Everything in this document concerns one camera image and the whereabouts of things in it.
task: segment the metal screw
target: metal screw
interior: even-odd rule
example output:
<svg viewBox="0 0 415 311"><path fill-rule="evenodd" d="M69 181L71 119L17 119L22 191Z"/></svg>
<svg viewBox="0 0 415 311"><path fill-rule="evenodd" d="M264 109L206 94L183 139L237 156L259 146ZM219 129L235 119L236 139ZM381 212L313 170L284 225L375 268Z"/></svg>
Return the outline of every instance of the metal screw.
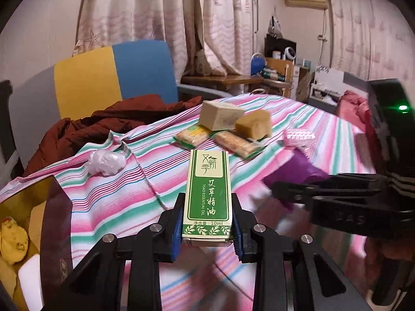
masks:
<svg viewBox="0 0 415 311"><path fill-rule="evenodd" d="M159 232L162 229L161 224L155 223L150 226L150 230L153 232Z"/></svg>
<svg viewBox="0 0 415 311"><path fill-rule="evenodd" d="M105 234L105 235L102 237L102 240L103 240L105 243L111 243L111 242L114 240L114 235L113 235L113 234Z"/></svg>
<svg viewBox="0 0 415 311"><path fill-rule="evenodd" d="M313 241L313 238L312 238L310 235L303 235L303 236L301 237L301 240L302 240L304 243L310 244L310 243Z"/></svg>
<svg viewBox="0 0 415 311"><path fill-rule="evenodd" d="M257 232L264 232L266 230L266 226L263 224L256 224L254 225L254 230Z"/></svg>

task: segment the green box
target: green box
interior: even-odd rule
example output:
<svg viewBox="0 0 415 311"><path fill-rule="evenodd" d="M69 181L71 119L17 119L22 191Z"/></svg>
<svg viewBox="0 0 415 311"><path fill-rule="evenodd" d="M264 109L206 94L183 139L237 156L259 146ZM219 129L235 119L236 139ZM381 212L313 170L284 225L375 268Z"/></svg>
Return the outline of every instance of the green box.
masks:
<svg viewBox="0 0 415 311"><path fill-rule="evenodd" d="M182 238L192 245L224 246L231 226L228 152L191 150Z"/></svg>

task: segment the purple packet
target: purple packet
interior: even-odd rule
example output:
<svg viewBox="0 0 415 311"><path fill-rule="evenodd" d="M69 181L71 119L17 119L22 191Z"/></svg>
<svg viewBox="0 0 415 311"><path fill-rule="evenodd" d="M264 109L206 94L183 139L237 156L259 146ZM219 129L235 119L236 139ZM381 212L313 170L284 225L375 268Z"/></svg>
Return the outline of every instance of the purple packet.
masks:
<svg viewBox="0 0 415 311"><path fill-rule="evenodd" d="M293 157L279 169L264 177L262 182L268 188L271 188L277 181L309 185L317 181L327 180L329 177L326 172L314 167L309 159L296 148L293 150ZM293 210L294 203L279 200L289 211Z"/></svg>

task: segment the patterned curtain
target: patterned curtain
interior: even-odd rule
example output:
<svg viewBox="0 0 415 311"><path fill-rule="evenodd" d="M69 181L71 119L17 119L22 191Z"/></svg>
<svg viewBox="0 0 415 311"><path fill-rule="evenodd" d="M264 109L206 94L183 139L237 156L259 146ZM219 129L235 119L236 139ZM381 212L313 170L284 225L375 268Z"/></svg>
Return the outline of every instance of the patterned curtain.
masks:
<svg viewBox="0 0 415 311"><path fill-rule="evenodd" d="M333 56L331 67L369 77L370 28L374 27L370 0L331 0Z"/></svg>
<svg viewBox="0 0 415 311"><path fill-rule="evenodd" d="M365 80L414 80L415 35L387 0L331 0L331 66Z"/></svg>
<svg viewBox="0 0 415 311"><path fill-rule="evenodd" d="M165 40L176 80L197 51L212 74L248 72L250 0L84 0L74 54L138 39Z"/></svg>

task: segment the red blanket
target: red blanket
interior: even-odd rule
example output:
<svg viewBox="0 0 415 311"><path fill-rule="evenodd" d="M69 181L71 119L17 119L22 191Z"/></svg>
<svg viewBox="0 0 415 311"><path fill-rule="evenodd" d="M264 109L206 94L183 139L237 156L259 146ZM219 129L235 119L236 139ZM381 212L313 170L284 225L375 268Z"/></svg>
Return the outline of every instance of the red blanket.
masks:
<svg viewBox="0 0 415 311"><path fill-rule="evenodd" d="M190 109L200 104L201 100L201 97L194 97L186 102L166 105L159 95L149 94L119 101L84 119L61 119L46 132L23 176L74 156L86 143L102 144L110 130L127 133L140 125L148 125Z"/></svg>

